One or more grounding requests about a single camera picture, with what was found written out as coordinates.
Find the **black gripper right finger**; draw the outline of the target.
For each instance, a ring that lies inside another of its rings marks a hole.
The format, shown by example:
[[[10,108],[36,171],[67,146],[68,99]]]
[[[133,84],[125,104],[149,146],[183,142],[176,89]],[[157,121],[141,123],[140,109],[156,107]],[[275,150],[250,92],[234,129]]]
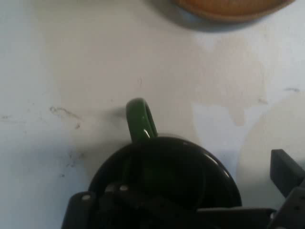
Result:
[[[270,229],[303,229],[305,227],[305,170],[284,150],[271,151],[270,178],[285,197],[273,216]]]

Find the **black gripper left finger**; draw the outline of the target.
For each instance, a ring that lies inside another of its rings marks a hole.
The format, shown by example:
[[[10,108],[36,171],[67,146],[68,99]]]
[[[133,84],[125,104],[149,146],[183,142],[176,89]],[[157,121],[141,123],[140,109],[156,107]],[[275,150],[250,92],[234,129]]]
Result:
[[[68,203],[63,229],[194,229],[195,213],[138,188],[110,184],[105,192],[86,191]]]

